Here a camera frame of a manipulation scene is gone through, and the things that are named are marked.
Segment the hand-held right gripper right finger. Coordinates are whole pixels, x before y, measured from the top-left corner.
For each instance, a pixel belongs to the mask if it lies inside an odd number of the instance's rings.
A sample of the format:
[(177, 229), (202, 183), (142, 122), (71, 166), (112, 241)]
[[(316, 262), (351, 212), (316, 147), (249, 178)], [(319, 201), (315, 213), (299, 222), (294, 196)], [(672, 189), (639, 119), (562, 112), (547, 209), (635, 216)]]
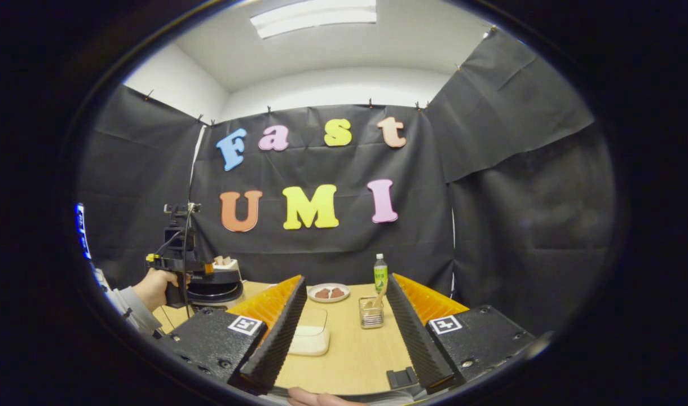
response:
[(429, 395), (489, 375), (535, 342), (493, 306), (468, 308), (403, 275), (389, 276), (387, 300)]

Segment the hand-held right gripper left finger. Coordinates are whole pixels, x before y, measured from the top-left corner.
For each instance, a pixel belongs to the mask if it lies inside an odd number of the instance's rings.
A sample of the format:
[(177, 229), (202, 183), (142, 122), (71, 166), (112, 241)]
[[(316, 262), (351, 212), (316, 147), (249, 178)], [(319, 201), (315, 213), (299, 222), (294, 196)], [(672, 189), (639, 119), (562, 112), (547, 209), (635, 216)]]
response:
[(297, 275), (229, 310), (205, 307), (158, 340), (191, 372), (244, 391), (272, 390), (307, 295)]

